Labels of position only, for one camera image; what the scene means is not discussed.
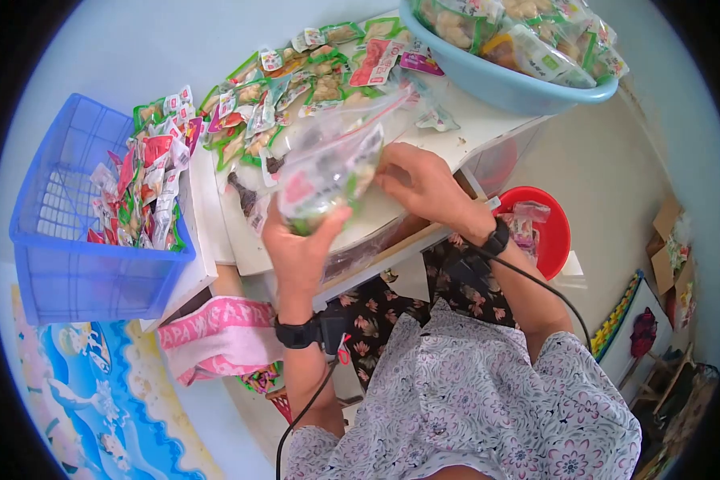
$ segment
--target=white wall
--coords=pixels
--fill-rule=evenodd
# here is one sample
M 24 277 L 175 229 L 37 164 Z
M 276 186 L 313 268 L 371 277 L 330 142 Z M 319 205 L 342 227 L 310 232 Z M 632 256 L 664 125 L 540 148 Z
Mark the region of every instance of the white wall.
M 265 7 L 222 0 L 82 2 L 40 59 L 8 132 L 0 159 L 0 260 L 14 261 L 8 223 L 21 181 L 71 93 L 129 113 L 135 105 L 189 84 L 197 103 L 254 49 L 281 47 L 306 26 L 364 20 L 397 4 L 395 0 L 274 0 Z M 0 269 L 0 292 L 11 282 L 5 274 L 9 270 Z M 0 295 L 0 333 L 13 366 L 18 358 L 9 341 L 13 321 L 10 298 L 5 295 Z M 262 458 L 261 453 L 221 382 L 177 387 L 177 393 L 216 462 L 232 472 L 229 478 L 258 478 L 261 463 L 250 459 L 254 453 Z
M 589 4 L 618 33 L 675 195 L 692 218 L 696 358 L 720 367 L 720 116 L 690 54 L 650 0 Z

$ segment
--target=wrist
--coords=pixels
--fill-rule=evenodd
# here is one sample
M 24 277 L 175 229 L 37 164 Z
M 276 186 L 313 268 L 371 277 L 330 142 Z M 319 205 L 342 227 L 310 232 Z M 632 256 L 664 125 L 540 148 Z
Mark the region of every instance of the wrist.
M 469 206 L 459 208 L 458 218 L 450 227 L 465 240 L 480 246 L 496 230 L 496 219 L 489 206 L 471 201 Z
M 304 325 L 312 318 L 312 296 L 307 293 L 280 294 L 278 319 L 283 325 Z

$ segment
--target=floral pants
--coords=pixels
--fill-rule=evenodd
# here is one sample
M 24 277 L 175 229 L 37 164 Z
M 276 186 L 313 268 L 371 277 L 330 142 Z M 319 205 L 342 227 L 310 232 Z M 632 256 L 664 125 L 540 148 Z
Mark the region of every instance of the floral pants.
M 504 294 L 482 257 L 472 254 L 458 234 L 422 252 L 427 269 L 429 298 L 442 298 L 461 315 L 498 325 L 516 327 Z M 347 347 L 363 389 L 384 353 L 394 324 L 407 313 L 424 326 L 431 303 L 396 295 L 381 279 L 339 295 L 330 302 L 346 314 Z

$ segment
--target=black wristwatch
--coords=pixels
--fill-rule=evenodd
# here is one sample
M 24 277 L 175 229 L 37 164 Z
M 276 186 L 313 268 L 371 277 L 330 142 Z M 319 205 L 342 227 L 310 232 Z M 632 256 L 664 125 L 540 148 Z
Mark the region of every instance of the black wristwatch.
M 275 335 L 287 349 L 305 349 L 317 342 L 322 343 L 327 354 L 335 355 L 347 325 L 346 315 L 337 306 L 328 304 L 326 310 L 314 313 L 304 325 L 283 325 L 276 316 Z
M 287 349 L 305 349 L 313 342 L 322 342 L 319 314 L 303 325 L 283 325 L 278 316 L 275 317 L 275 335 Z
M 493 256 L 499 256 L 499 254 L 507 249 L 509 243 L 509 227 L 507 224 L 498 216 L 496 217 L 496 230 L 490 233 L 488 240 L 482 245 L 482 249 L 487 251 Z

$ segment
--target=floor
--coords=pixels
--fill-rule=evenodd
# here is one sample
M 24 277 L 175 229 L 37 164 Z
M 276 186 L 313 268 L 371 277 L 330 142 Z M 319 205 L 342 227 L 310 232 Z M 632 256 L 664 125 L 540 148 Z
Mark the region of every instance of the floor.
M 544 122 L 529 147 L 518 150 L 522 156 L 504 189 L 539 187 L 565 210 L 572 251 L 564 271 L 551 283 L 576 305 L 592 333 L 620 300 L 635 269 L 642 269 L 653 284 L 644 248 L 652 234 L 651 221 L 670 188 L 666 171 L 619 95 Z M 410 260 L 397 267 L 400 277 L 393 285 L 416 291 L 423 274 L 418 264 Z M 340 367 L 334 377 L 339 396 L 360 391 L 352 368 Z M 285 419 L 234 379 L 225 386 L 251 434 L 274 462 Z M 354 412 L 355 408 L 345 411 L 351 424 Z

